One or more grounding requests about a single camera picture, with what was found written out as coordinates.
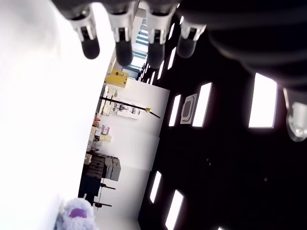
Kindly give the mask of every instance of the yellow box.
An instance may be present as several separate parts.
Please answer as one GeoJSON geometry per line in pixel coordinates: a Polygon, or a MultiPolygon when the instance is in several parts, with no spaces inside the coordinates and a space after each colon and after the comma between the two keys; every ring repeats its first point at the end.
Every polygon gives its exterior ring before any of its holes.
{"type": "Polygon", "coordinates": [[[111,84],[125,88],[128,77],[129,73],[114,69],[109,76],[106,76],[105,84],[111,84]]]}

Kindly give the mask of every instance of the window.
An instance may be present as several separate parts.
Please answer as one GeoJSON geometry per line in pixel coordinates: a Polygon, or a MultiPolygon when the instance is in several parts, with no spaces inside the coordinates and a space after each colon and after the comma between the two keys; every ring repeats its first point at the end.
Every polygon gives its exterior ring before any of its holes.
{"type": "Polygon", "coordinates": [[[143,58],[133,57],[131,65],[141,68],[142,65],[144,64],[144,61],[145,60],[143,58]]]}

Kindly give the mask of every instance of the metal bracket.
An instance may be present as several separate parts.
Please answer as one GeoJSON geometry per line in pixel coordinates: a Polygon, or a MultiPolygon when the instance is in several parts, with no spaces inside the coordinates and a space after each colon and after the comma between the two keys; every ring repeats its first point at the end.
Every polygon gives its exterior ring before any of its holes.
{"type": "Polygon", "coordinates": [[[159,42],[163,45],[166,41],[166,35],[169,30],[169,26],[172,20],[172,17],[176,11],[177,5],[174,5],[170,10],[168,15],[165,16],[156,16],[150,13],[149,6],[146,2],[146,18],[147,18],[147,27],[148,27],[148,40],[150,44],[154,43],[155,31],[160,31],[160,39],[159,42]]]}
{"type": "Polygon", "coordinates": [[[81,30],[81,28],[83,27],[86,28],[88,36],[91,40],[94,40],[97,37],[95,17],[92,6],[90,4],[87,10],[88,12],[86,10],[83,10],[84,12],[82,12],[83,15],[86,15],[88,13],[87,17],[79,20],[69,20],[72,24],[73,29],[77,32],[81,42],[84,42],[84,36],[81,30]]]}
{"type": "Polygon", "coordinates": [[[114,34],[114,39],[116,42],[119,42],[119,29],[125,29],[125,40],[126,42],[131,40],[132,36],[132,26],[134,20],[134,6],[136,1],[132,1],[129,4],[129,9],[124,14],[110,14],[108,12],[109,20],[111,23],[111,28],[114,34]]]}
{"type": "Polygon", "coordinates": [[[200,35],[205,31],[206,25],[189,23],[187,20],[184,19],[181,24],[181,36],[184,39],[187,39],[192,28],[196,30],[196,33],[193,37],[193,41],[197,41],[200,35]]]}

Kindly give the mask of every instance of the white wall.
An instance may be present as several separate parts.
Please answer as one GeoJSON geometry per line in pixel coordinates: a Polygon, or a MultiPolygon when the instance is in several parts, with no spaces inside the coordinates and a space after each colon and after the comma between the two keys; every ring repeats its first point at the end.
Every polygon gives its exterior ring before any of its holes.
{"type": "Polygon", "coordinates": [[[102,217],[96,219],[96,222],[101,226],[101,230],[141,230],[136,219],[102,217]]]}
{"type": "Polygon", "coordinates": [[[119,157],[122,170],[118,182],[105,179],[105,183],[116,191],[102,190],[100,202],[113,207],[102,207],[95,213],[97,218],[105,215],[137,218],[158,147],[169,90],[131,79],[125,89],[116,88],[118,98],[152,108],[162,117],[158,119],[147,113],[139,120],[116,114],[101,117],[110,126],[112,141],[104,142],[100,152],[119,157]]]}
{"type": "Polygon", "coordinates": [[[61,203],[78,194],[114,50],[104,8],[94,13],[102,52],[87,60],[50,1],[0,0],[1,229],[52,230],[61,203]]]}

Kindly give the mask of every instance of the black rod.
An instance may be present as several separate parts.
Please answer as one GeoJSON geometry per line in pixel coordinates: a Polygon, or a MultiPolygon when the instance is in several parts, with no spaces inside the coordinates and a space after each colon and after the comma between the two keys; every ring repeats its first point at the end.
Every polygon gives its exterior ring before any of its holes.
{"type": "MultiPolygon", "coordinates": [[[[109,102],[115,102],[115,103],[118,103],[118,104],[123,104],[123,105],[127,105],[127,106],[131,106],[131,107],[134,107],[134,108],[137,108],[137,109],[142,109],[144,111],[146,111],[146,108],[142,108],[142,107],[139,107],[139,106],[136,106],[136,105],[133,105],[133,104],[128,104],[128,103],[125,103],[125,102],[120,102],[120,101],[116,101],[116,100],[113,100],[113,99],[110,99],[110,98],[106,98],[106,97],[101,97],[100,96],[100,99],[102,100],[106,100],[106,101],[109,101],[109,102]]],[[[150,112],[152,115],[158,117],[161,119],[160,116],[154,114],[153,112],[150,112]]]]}

